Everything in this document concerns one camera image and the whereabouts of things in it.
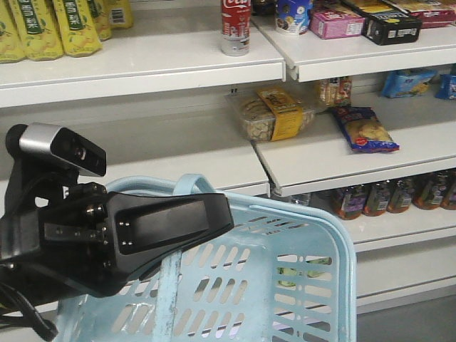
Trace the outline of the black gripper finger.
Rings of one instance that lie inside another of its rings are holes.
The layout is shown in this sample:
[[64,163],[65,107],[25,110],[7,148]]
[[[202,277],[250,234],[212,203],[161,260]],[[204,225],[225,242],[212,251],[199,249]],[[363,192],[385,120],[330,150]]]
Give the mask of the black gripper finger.
[[208,242],[234,227],[221,193],[141,197],[108,194],[111,269],[121,281],[145,279],[174,252]]

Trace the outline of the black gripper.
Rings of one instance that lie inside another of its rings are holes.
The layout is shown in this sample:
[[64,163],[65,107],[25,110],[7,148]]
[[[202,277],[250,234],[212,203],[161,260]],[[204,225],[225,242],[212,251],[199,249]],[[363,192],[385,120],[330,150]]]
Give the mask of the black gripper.
[[9,186],[1,218],[1,282],[27,298],[114,294],[114,194],[96,183]]

